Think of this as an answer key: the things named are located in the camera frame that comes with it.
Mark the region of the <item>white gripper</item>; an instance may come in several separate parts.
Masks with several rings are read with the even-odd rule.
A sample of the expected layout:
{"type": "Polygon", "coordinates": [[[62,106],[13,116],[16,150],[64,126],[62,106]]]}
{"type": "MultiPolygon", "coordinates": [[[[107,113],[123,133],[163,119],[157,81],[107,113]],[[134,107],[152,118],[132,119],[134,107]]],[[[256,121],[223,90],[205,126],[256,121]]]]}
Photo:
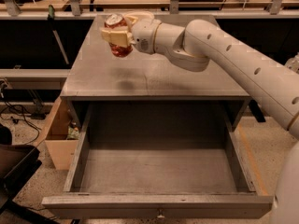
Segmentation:
{"type": "Polygon", "coordinates": [[[132,32],[127,27],[102,28],[102,38],[108,43],[123,48],[134,44],[139,52],[153,54],[156,32],[162,22],[156,19],[146,19],[144,14],[125,14],[124,18],[128,25],[133,25],[132,32]]]}

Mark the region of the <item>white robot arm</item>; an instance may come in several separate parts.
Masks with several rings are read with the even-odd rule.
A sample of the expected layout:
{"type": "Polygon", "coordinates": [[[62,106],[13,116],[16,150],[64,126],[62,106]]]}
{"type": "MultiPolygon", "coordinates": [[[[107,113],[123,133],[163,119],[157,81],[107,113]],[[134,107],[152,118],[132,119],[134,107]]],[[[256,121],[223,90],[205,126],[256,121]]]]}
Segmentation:
{"type": "Polygon", "coordinates": [[[193,72],[218,64],[283,129],[299,140],[299,74],[205,20],[181,27],[164,23],[148,12],[124,15],[126,24],[101,29],[106,42],[165,56],[193,72]]]}

